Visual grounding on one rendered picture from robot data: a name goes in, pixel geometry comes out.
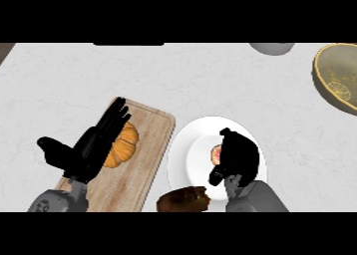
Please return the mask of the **orange pumpkin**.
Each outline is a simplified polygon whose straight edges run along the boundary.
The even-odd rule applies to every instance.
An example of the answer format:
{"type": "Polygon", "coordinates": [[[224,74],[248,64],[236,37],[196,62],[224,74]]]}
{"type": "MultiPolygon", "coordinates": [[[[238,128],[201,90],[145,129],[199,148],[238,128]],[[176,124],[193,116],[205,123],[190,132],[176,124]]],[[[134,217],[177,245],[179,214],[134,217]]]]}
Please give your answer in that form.
{"type": "Polygon", "coordinates": [[[121,133],[112,143],[112,147],[108,153],[103,167],[115,168],[122,162],[125,162],[134,152],[136,144],[139,141],[139,133],[130,122],[125,122],[121,133]]]}

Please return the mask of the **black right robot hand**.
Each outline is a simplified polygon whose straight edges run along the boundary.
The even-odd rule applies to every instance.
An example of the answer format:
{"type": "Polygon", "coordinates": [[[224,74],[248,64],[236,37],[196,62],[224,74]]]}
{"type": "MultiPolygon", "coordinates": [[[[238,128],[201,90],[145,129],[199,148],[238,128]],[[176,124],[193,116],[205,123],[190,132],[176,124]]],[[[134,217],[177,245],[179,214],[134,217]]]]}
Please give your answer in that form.
{"type": "Polygon", "coordinates": [[[219,164],[211,169],[207,182],[217,186],[230,175],[239,175],[238,187],[245,187],[257,176],[256,143],[227,127],[220,130],[219,135],[222,136],[219,164]]]}

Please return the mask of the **white plate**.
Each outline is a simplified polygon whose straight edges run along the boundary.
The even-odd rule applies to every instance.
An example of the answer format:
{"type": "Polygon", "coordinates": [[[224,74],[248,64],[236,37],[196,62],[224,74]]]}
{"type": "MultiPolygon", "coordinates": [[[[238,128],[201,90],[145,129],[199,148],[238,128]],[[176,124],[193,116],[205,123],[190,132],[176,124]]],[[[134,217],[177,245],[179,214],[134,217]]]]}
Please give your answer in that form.
{"type": "Polygon", "coordinates": [[[222,117],[202,117],[179,130],[168,152],[168,181],[171,189],[202,186],[211,203],[226,202],[223,182],[211,186],[207,182],[213,169],[211,149],[220,145],[219,131],[229,128],[256,141],[239,123],[222,117]]]}

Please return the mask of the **yellow olive bowl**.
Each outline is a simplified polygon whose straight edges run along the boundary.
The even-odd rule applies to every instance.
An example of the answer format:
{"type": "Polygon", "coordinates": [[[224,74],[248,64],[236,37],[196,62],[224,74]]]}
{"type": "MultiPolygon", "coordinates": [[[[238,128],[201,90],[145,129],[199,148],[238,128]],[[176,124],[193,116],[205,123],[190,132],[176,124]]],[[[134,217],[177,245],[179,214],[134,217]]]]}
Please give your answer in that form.
{"type": "Polygon", "coordinates": [[[357,44],[324,46],[313,56],[310,75],[325,102],[357,116],[357,44]]]}

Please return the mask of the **pale wooden cutting board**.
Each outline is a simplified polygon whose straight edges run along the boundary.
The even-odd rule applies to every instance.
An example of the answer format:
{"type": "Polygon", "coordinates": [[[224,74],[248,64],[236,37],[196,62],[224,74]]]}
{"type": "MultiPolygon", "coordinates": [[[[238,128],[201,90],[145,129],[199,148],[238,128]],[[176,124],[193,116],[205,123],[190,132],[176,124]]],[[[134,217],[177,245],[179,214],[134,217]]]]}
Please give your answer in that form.
{"type": "Polygon", "coordinates": [[[171,114],[125,99],[130,123],[139,133],[136,153],[115,168],[102,168],[87,184],[88,212],[140,211],[171,138],[171,114]]]}

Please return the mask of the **grey rounded object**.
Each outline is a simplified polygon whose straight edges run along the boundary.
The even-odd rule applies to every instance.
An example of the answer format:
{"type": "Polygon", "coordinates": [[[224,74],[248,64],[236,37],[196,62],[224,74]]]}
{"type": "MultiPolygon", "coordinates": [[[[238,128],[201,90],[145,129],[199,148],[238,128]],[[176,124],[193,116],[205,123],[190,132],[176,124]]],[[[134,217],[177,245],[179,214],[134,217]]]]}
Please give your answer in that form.
{"type": "Polygon", "coordinates": [[[263,55],[281,56],[292,48],[292,43],[250,43],[250,47],[263,55]]]}

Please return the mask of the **pink frosted cupcake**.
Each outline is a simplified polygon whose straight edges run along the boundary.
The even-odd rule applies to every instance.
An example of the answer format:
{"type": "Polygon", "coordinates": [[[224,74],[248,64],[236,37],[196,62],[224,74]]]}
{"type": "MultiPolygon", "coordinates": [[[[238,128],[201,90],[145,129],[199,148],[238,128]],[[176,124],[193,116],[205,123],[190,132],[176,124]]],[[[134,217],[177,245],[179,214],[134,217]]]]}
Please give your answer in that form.
{"type": "Polygon", "coordinates": [[[220,144],[216,145],[210,150],[210,162],[213,165],[219,165],[219,154],[220,154],[220,144]]]}

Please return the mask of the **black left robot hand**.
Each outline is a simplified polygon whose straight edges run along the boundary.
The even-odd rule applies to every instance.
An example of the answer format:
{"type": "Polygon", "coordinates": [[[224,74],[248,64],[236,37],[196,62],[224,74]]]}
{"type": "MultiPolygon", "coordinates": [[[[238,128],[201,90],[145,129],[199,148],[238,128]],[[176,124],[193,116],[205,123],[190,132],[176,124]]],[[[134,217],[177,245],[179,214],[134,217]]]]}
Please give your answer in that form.
{"type": "Polygon", "coordinates": [[[50,137],[37,139],[46,162],[63,170],[63,177],[81,183],[88,183],[96,177],[130,117],[125,99],[117,98],[97,124],[85,130],[72,147],[50,137]]]}

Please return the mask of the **brown bread loaf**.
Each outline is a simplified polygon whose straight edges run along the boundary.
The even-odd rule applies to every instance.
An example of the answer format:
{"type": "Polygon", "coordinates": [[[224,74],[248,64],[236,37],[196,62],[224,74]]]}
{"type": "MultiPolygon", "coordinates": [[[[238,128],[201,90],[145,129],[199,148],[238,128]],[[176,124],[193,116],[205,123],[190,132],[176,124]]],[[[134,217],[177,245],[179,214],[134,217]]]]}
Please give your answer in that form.
{"type": "Polygon", "coordinates": [[[158,212],[204,212],[210,198],[202,186],[188,186],[165,193],[156,201],[158,212]]]}

